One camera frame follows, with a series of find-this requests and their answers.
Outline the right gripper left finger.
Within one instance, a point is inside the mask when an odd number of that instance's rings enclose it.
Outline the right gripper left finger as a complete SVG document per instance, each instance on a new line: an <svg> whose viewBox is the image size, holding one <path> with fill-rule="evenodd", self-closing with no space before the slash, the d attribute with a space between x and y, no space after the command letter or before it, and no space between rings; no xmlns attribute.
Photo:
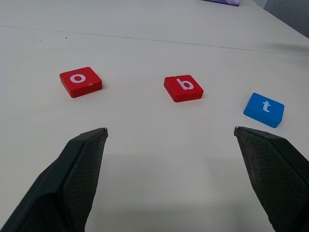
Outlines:
<svg viewBox="0 0 309 232"><path fill-rule="evenodd" d="M69 140L34 181L1 231L85 231L107 138L107 128L98 128Z"/></svg>

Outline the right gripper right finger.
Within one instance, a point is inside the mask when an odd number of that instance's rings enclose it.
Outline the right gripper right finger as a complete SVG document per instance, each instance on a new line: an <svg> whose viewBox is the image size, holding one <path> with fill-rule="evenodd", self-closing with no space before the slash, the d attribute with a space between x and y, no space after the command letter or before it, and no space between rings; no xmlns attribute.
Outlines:
<svg viewBox="0 0 309 232"><path fill-rule="evenodd" d="M234 135L252 188L277 232L309 230L309 162L285 138L246 127Z"/></svg>

